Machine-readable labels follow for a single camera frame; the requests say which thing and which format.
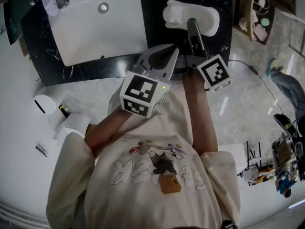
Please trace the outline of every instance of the white box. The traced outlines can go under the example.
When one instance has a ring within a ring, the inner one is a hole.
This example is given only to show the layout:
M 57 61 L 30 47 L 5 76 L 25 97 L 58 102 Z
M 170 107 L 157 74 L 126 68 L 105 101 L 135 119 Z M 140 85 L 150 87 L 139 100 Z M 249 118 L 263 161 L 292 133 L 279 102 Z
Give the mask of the white box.
M 149 118 L 165 100 L 170 85 L 128 71 L 120 92 L 123 110 Z
M 217 92 L 232 83 L 222 57 L 218 54 L 197 66 L 211 91 Z

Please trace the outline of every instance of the white container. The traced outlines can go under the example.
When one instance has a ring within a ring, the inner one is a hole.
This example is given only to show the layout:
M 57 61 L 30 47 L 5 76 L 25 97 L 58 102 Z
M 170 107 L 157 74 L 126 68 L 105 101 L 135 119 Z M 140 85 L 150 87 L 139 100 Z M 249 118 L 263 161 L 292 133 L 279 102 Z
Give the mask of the white container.
M 39 107 L 41 112 L 50 115 L 54 113 L 62 103 L 67 92 L 68 86 L 66 84 L 44 86 L 38 91 L 36 96 L 33 98 L 33 101 Z
M 187 30 L 187 21 L 191 18 L 196 19 L 202 35 L 216 34 L 220 21 L 216 9 L 175 0 L 167 1 L 167 7 L 163 10 L 163 19 L 167 28 Z
M 71 132 L 75 132 L 84 138 L 89 122 L 90 119 L 84 114 L 72 113 L 60 124 L 53 139 L 63 144 L 66 136 Z

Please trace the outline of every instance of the person's foot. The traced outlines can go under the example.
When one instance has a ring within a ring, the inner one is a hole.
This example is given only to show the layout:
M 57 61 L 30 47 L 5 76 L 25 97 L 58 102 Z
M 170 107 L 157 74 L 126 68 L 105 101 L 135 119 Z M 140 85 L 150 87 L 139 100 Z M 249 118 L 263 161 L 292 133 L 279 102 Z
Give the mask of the person's foot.
M 270 60 L 266 70 L 266 76 L 270 78 L 270 72 L 276 70 L 277 67 L 278 67 L 278 60 L 275 58 Z
M 268 64 L 268 68 L 266 70 L 266 76 L 268 76 L 269 78 L 271 78 L 270 76 L 270 72 L 272 71 L 277 71 L 277 72 L 282 72 L 285 73 L 284 71 L 284 67 L 283 66 L 278 66 L 278 60 L 273 58 L 272 60 L 270 60 L 269 64 Z
M 283 66 L 279 66 L 277 68 L 273 67 L 273 68 L 271 68 L 270 72 L 272 72 L 272 71 L 278 71 L 278 72 L 284 73 L 284 67 Z

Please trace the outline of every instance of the beige t-shirt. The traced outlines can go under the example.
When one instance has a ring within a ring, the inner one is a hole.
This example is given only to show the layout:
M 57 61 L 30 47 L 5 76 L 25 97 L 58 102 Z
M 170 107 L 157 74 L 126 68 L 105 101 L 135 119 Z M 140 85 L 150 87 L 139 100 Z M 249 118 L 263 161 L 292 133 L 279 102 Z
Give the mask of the beige t-shirt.
M 72 228 L 80 206 L 88 229 L 219 229 L 224 219 L 238 225 L 233 156 L 199 157 L 192 142 L 181 85 L 150 119 L 132 116 L 96 165 L 84 140 L 68 135 L 49 192 L 50 227 Z

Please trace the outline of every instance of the cartoon print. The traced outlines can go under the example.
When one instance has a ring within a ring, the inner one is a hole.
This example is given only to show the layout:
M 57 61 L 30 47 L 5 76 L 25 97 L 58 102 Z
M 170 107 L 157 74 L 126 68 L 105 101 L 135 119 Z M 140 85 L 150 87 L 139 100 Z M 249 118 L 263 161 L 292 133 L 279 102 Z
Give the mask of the cartoon print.
M 183 166 L 180 175 L 183 177 L 185 185 L 187 188 L 192 189 L 194 185 L 194 179 L 192 176 L 192 171 L 189 167 Z
M 184 183 L 188 189 L 192 189 L 194 185 L 197 191 L 206 189 L 197 170 L 193 173 L 187 166 L 178 168 L 177 162 L 183 159 L 183 155 L 186 155 L 180 145 L 159 146 L 152 143 L 151 140 L 139 142 L 138 145 L 123 153 L 122 156 L 131 157 L 138 153 L 149 159 L 142 159 L 136 164 L 132 159 L 125 164 L 119 160 L 116 161 L 114 172 L 110 177 L 111 185 L 127 183 L 131 177 L 133 184 L 139 184 L 151 178 L 151 182 L 160 186 L 161 192 L 164 194 L 180 192 L 181 183 Z
M 138 147 L 134 147 L 129 151 L 129 154 L 134 154 L 139 152 L 140 155 L 149 154 L 152 164 L 156 167 L 153 170 L 155 175 L 164 175 L 165 173 L 170 173 L 173 175 L 177 174 L 177 171 L 173 166 L 173 157 L 177 159 L 183 159 L 183 154 L 186 153 L 181 150 L 180 145 L 168 144 L 167 146 L 159 146 L 153 144 L 151 140 L 146 140 L 146 142 L 139 142 Z
M 177 179 L 177 171 L 174 167 L 173 157 L 183 159 L 183 154 L 180 145 L 168 144 L 167 146 L 159 146 L 153 144 L 151 140 L 139 142 L 138 147 L 134 147 L 129 151 L 129 154 L 139 152 L 140 155 L 149 154 L 154 175 L 159 175 L 158 181 L 161 186 L 161 191 L 164 194 L 176 193 L 181 191 L 181 185 Z
M 124 166 L 119 160 L 117 160 L 114 165 L 116 170 L 111 176 L 110 184 L 115 185 L 120 182 L 126 183 L 132 171 L 132 160 L 129 160 Z
M 201 185 L 197 185 L 197 186 L 196 186 L 196 189 L 197 189 L 198 191 L 201 191 L 201 190 L 206 189 L 206 187 L 205 187 L 205 185 L 204 185 L 204 183 L 203 183 L 203 180 L 202 180 L 202 178 L 201 178 L 201 176 L 200 176 L 198 170 L 194 171 L 193 177 L 194 177 L 194 180 L 195 180 L 195 181 L 200 181 L 200 182 L 201 182 Z

